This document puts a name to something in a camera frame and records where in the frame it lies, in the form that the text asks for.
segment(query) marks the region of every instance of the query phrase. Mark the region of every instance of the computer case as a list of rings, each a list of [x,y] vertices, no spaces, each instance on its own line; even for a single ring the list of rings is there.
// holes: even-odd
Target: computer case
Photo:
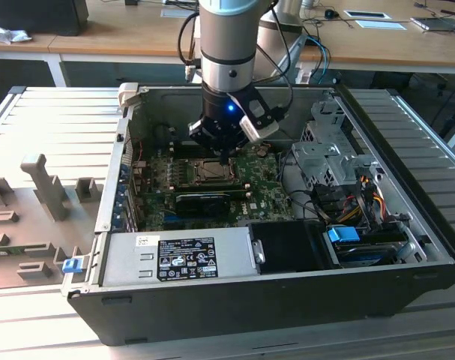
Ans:
[[[87,18],[85,0],[0,1],[0,27],[4,29],[77,36]]]

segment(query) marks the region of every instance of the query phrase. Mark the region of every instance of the white paper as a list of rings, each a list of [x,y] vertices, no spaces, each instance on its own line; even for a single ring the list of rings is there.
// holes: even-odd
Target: white paper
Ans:
[[[355,20],[361,28],[366,29],[387,29],[387,30],[407,30],[398,22],[387,22],[387,21],[369,21],[369,20]]]
[[[10,45],[10,43],[29,40],[32,40],[32,37],[29,37],[24,30],[7,30],[5,28],[0,28],[0,43]]]

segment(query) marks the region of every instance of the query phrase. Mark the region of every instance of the warning label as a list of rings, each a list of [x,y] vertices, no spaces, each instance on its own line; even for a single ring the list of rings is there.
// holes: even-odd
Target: warning label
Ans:
[[[159,241],[157,278],[160,281],[217,278],[214,238]]]

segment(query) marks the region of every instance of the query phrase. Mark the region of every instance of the blue tab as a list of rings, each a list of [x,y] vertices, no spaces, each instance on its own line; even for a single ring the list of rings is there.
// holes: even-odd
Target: blue tab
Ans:
[[[70,272],[82,272],[82,259],[67,259],[62,264],[62,272],[65,274]]]
[[[331,242],[359,242],[357,230],[351,226],[334,227],[327,231]]]

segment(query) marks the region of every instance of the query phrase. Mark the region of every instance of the silver cylinder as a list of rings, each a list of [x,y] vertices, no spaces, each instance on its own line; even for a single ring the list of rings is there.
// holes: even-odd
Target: silver cylinder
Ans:
[[[200,7],[201,50],[221,61],[248,59],[256,51],[259,19],[268,6],[260,1],[251,9],[232,16],[211,13]]]
[[[218,92],[235,92],[252,82],[254,61],[243,64],[218,64],[202,57],[202,80]]]
[[[274,7],[275,14],[279,22],[284,25],[302,26],[302,19],[300,16],[302,0],[279,0]],[[275,18],[272,12],[269,11],[264,14],[261,21],[269,21],[275,23]]]
[[[316,0],[302,0],[302,6],[306,9],[313,9],[315,6]]]

